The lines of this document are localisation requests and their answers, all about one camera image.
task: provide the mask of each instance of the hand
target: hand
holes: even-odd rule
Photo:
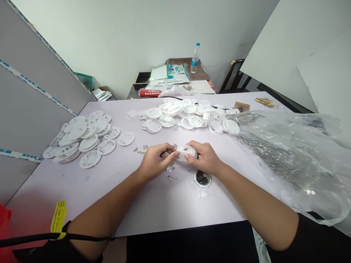
[[[176,148],[168,143],[150,146],[137,172],[143,179],[152,180],[166,170],[179,154]]]
[[[195,148],[199,155],[199,158],[195,159],[191,155],[186,154],[185,158],[188,163],[195,166],[200,171],[216,176],[216,173],[220,170],[220,167],[224,165],[224,162],[218,158],[211,144],[208,142],[201,144],[196,141],[191,141],[187,144]]]

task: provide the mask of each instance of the wooden chair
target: wooden chair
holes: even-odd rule
[[[219,94],[244,92],[246,86],[248,85],[248,83],[252,79],[250,76],[248,76],[248,78],[246,79],[246,81],[244,82],[242,87],[240,89],[238,89],[238,85],[240,83],[240,80],[242,79],[242,76],[244,75],[244,73],[242,73],[240,71],[242,63],[244,61],[245,61],[245,59],[233,60],[232,61],[231,68],[230,68],[230,70],[228,72],[228,75],[227,75],[226,79],[224,80],[224,83],[223,83],[222,87],[220,88]],[[226,88],[227,84],[228,84],[228,81],[229,81],[229,79],[231,77],[231,74],[233,73],[233,70],[234,70],[236,64],[238,64],[239,69],[238,69],[237,74],[236,74],[236,76],[234,78],[233,84],[231,85],[230,89],[224,90]]]

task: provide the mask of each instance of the brown card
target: brown card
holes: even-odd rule
[[[249,111],[250,110],[250,105],[249,104],[245,104],[245,103],[241,103],[241,102],[235,102],[234,108],[238,109],[240,112]]]

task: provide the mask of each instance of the forearm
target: forearm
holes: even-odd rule
[[[138,171],[135,171],[76,217],[70,223],[68,232],[95,237],[114,236],[128,209],[146,183]],[[71,243],[85,258],[96,260],[106,248],[108,241],[97,243],[71,240]]]
[[[226,164],[215,176],[272,249],[285,250],[291,245],[299,223],[297,213]]]

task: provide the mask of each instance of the water bottle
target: water bottle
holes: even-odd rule
[[[200,55],[200,43],[196,43],[196,49],[194,52],[193,59],[191,61],[191,68],[190,68],[191,73],[196,73],[197,71],[197,63],[199,61],[199,55]]]

